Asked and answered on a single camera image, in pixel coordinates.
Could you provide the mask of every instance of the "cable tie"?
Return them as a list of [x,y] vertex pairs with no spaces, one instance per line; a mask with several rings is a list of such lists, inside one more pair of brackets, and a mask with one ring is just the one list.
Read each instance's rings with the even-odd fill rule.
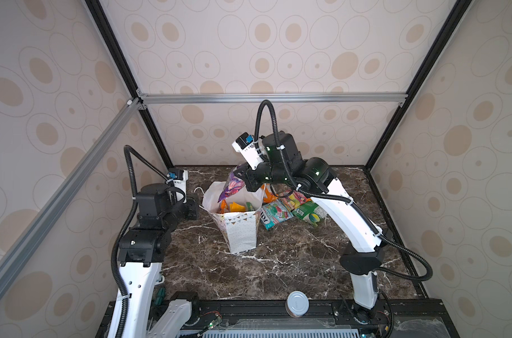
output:
[[127,298],[130,298],[130,294],[125,294],[124,296],[123,296],[123,295],[121,295],[121,296],[117,297],[117,300],[118,300],[118,301],[121,301],[121,300],[123,300],[123,299],[127,299]]
[[377,233],[377,234],[374,234],[374,237],[379,237],[380,235],[383,235],[383,233],[382,233],[382,228],[381,228],[381,227],[376,226],[376,229],[378,229],[378,233]]

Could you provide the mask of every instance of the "black metal bar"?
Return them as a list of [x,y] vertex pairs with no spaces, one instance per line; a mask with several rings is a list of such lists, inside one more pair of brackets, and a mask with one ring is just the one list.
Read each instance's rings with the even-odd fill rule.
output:
[[[374,193],[374,196],[376,197],[376,201],[378,202],[378,206],[380,207],[380,210],[382,212],[383,218],[387,223],[387,227],[393,232],[393,239],[395,243],[400,244],[401,246],[404,246],[404,242],[402,241],[402,238],[400,237],[399,232],[396,229],[395,223],[393,222],[393,219],[391,218],[391,214],[389,213],[386,204],[384,203],[382,199],[382,195],[380,194],[380,191],[378,190],[378,187],[376,186],[376,182],[374,182],[374,179],[372,177],[372,174],[370,171],[365,167],[363,170],[365,173],[365,176],[367,177],[368,185],[370,186],[370,189]],[[402,258],[402,262],[404,263],[404,266],[408,270],[408,273],[411,275],[418,276],[417,270],[415,269],[414,262],[412,261],[412,258],[399,250],[400,256]],[[428,298],[427,291],[421,282],[412,281],[416,294]]]
[[[126,58],[124,57],[121,47],[117,42],[115,33],[111,29],[111,25],[108,22],[106,13],[104,12],[102,5],[100,4],[100,1],[85,0],[85,3],[87,4],[90,14],[93,17],[95,23],[97,24],[100,34],[102,34],[104,43],[108,47],[109,53],[111,54],[111,57],[113,58],[113,61],[115,62],[117,69],[119,70],[119,73],[121,74],[124,83],[126,84],[126,87],[128,88],[128,92],[130,93],[131,97],[140,98],[140,95],[138,93],[138,84],[136,83],[136,80],[132,75],[130,67],[128,66],[128,62],[126,61]],[[164,146],[164,142],[162,141],[162,138],[158,133],[158,129],[156,128],[153,118],[151,117],[151,114],[149,113],[147,107],[145,105],[144,107],[144,110],[140,110],[141,118],[144,120],[145,126],[147,127],[147,130],[149,131],[149,134],[151,135],[151,138],[153,139],[153,142],[156,145],[156,149],[158,150],[160,157],[164,161],[164,164],[166,165],[166,167],[172,168],[173,163],[171,162],[171,158],[169,157],[168,152],[166,151],[166,147]]]
[[406,101],[402,106],[399,106],[396,109],[393,117],[391,118],[391,121],[389,121],[389,124],[386,127],[386,130],[383,132],[382,137],[378,141],[378,144],[376,145],[374,151],[372,152],[370,158],[368,159],[366,167],[368,168],[369,171],[376,164],[376,161],[383,152],[385,146],[387,145],[387,142],[389,142],[389,139],[391,139],[391,136],[393,136],[395,129],[399,126],[402,116],[404,116],[404,114],[408,110],[408,107],[410,107],[411,103],[414,101],[417,92],[421,89],[421,86],[423,85],[425,79],[432,70],[432,67],[440,57],[440,54],[442,53],[444,47],[449,41],[449,38],[453,35],[455,28],[457,27],[462,16],[468,9],[471,1],[472,0],[457,0],[455,5],[453,6],[451,12],[447,16],[446,21],[443,23],[440,32],[436,36],[434,43],[430,47],[427,56],[425,57],[423,63],[419,67],[419,70],[415,74],[415,77],[412,80],[410,87],[408,87],[408,90],[406,91],[406,93],[408,94]]

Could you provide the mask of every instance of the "marble tabletop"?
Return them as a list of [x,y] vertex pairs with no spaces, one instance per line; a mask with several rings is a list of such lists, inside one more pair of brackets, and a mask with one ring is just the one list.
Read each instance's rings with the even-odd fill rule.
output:
[[[186,166],[187,193],[197,195],[200,204],[213,181],[225,181],[231,166]],[[347,192],[374,223],[385,222],[358,168],[334,168]],[[198,221],[182,222],[171,234],[162,267],[166,297],[176,291],[196,291],[202,300],[286,299],[294,290],[310,299],[353,298],[349,273],[339,263],[348,238],[328,216],[314,228],[297,218],[267,231],[258,227],[258,245],[244,253],[232,254],[210,215],[200,209]],[[386,248],[384,266],[406,273],[401,256]],[[378,285],[390,298],[418,298],[410,281],[378,273]]]

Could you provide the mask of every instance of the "beige patterned wallpaper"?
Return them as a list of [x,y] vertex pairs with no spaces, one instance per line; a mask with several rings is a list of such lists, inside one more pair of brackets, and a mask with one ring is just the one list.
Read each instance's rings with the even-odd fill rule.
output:
[[[0,301],[0,337],[94,337],[117,285],[111,248],[131,208],[123,146],[164,165],[139,116],[130,119],[104,159]],[[138,188],[160,182],[134,159]]]
[[[79,0],[0,1],[0,260],[126,100]],[[107,260],[131,203],[127,143],[158,162],[132,118],[0,301],[0,337],[96,334],[117,291]]]
[[[279,130],[292,134],[304,159],[321,157],[329,164],[365,164],[396,102],[275,104]],[[242,155],[232,142],[254,133],[259,104],[151,105],[158,131],[175,164],[238,164]],[[265,108],[260,135],[273,133]]]
[[[143,92],[205,94],[405,91],[454,0],[102,3]],[[283,111],[280,127],[294,133],[304,156],[365,164],[386,127],[385,116],[396,108],[395,103],[378,105],[275,107]],[[241,158],[230,144],[254,130],[255,107],[157,105],[152,110],[175,164],[237,164]],[[350,110],[358,117],[348,118]]]
[[78,0],[0,1],[0,259],[126,100]]
[[512,1],[481,0],[373,170],[462,338],[512,337]]
[[451,0],[109,0],[143,92],[400,91]]

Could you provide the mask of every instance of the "white gift bag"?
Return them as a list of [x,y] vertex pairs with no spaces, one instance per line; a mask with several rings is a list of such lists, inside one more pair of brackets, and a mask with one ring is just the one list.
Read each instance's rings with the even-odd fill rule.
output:
[[246,213],[225,213],[219,214],[220,193],[224,189],[225,182],[213,182],[204,194],[203,208],[211,215],[220,232],[224,235],[228,244],[229,252],[236,254],[256,248],[256,233],[260,220],[263,190],[258,189],[255,193],[247,191],[244,186],[236,194],[226,198],[225,202],[237,203],[246,206],[250,202],[256,211]]

